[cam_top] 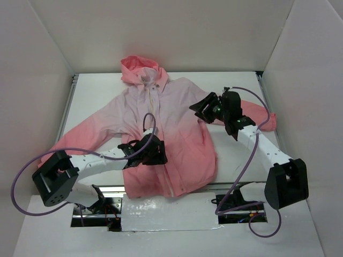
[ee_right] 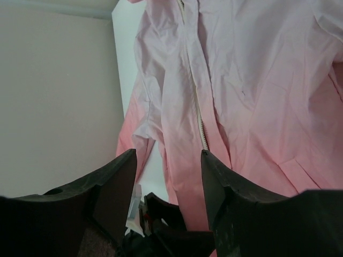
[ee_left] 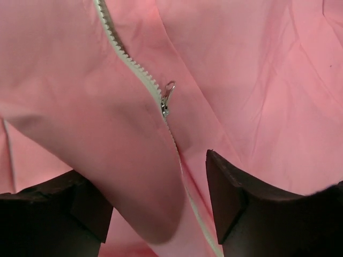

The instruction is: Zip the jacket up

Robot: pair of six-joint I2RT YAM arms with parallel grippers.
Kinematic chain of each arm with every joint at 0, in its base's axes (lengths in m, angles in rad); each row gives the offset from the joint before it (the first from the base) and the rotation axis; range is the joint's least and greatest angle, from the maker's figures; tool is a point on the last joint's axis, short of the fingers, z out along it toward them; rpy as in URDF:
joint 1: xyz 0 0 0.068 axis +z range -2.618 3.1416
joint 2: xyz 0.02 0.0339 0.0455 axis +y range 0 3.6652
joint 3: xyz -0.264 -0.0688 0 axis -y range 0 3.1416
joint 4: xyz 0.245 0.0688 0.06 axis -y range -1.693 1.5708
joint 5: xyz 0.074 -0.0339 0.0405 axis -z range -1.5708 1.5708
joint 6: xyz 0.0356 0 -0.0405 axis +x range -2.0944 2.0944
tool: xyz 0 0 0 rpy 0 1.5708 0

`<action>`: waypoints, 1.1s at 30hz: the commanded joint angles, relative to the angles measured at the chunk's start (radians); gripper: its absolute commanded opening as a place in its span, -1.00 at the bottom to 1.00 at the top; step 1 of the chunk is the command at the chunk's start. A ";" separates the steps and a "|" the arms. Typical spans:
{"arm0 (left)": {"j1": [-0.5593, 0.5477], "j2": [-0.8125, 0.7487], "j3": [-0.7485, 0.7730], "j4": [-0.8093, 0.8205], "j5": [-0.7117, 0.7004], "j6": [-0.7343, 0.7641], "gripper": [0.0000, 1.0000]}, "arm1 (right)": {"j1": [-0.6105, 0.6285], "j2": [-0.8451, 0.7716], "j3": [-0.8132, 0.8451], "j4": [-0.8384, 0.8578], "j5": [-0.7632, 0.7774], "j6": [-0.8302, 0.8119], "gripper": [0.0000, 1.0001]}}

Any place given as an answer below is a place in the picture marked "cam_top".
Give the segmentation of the pink hooded zip jacket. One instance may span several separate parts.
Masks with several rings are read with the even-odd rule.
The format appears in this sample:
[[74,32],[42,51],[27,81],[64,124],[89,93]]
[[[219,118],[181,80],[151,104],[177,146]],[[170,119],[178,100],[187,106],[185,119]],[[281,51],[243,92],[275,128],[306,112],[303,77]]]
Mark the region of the pink hooded zip jacket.
[[168,162],[125,169],[128,197],[181,196],[213,182],[218,170],[214,144],[205,122],[189,109],[207,92],[187,78],[170,80],[157,62],[144,57],[122,59],[121,71],[126,89],[72,128],[55,148],[79,155],[82,149],[97,150],[117,135],[123,143],[141,139],[143,128],[152,125],[146,116],[151,113]]

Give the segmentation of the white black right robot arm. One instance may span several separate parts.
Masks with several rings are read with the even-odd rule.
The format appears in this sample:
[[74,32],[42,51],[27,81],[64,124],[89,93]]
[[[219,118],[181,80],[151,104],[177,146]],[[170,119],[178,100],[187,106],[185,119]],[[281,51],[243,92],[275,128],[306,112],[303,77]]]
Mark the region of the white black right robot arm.
[[242,101],[237,92],[229,88],[220,96],[211,92],[191,105],[190,110],[208,124],[216,119],[222,121],[227,134],[259,158],[268,172],[265,199],[273,209],[279,210],[308,198],[305,162],[300,158],[292,159],[261,133],[256,123],[243,114]]

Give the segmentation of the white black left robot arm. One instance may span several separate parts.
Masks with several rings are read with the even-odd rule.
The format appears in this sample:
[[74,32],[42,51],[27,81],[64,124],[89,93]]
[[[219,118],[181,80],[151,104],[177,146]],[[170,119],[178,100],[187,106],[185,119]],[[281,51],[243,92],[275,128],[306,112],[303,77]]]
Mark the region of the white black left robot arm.
[[99,154],[69,155],[59,150],[34,172],[32,180],[46,207],[65,201],[81,204],[97,214],[105,208],[103,194],[97,185],[84,185],[81,180],[140,164],[166,163],[164,141],[150,133],[141,140],[123,143]]

